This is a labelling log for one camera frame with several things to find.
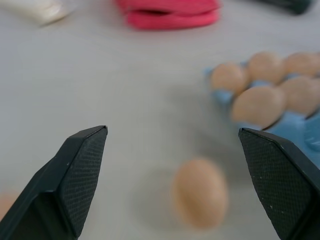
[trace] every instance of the brown egg in carton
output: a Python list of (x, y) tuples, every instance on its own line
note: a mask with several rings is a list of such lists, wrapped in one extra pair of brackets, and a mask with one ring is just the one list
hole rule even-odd
[(238, 128), (270, 132), (318, 154), (319, 73), (318, 53), (298, 52), (282, 59), (259, 52), (243, 64), (218, 65), (208, 80), (214, 99)]

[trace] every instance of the textured gripper pad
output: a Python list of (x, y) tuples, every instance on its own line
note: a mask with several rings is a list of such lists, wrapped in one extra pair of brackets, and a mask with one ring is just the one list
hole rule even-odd
[(290, 240), (313, 198), (314, 190), (279, 147), (240, 131), (255, 191), (281, 240)]
[(107, 137), (103, 128), (87, 138), (59, 187), (59, 197), (76, 237), (81, 235), (94, 197)]

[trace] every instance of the table surface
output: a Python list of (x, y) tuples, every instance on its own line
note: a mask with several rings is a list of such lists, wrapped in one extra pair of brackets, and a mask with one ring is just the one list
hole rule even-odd
[[(135, 31), (112, 2), (77, 1), (38, 28), (0, 12), (0, 191), (21, 191), (65, 138), (107, 125), (98, 187), (81, 240), (277, 240), (232, 127), (211, 102), (203, 70), (258, 51), (319, 51), (320, 8), (294, 17), (225, 0), (215, 25)], [(224, 224), (192, 232), (172, 214), (177, 168), (206, 156), (225, 170)]]

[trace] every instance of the white object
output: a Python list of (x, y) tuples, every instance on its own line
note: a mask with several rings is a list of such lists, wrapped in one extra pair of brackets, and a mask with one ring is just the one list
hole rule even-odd
[(67, 7), (59, 0), (0, 0), (0, 6), (31, 17), (40, 25), (51, 24), (69, 14)]

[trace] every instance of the red cloth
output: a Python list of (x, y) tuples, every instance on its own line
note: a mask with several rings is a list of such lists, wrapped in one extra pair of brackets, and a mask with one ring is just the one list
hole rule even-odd
[(115, 0), (129, 25), (170, 30), (210, 25), (219, 20), (218, 0)]

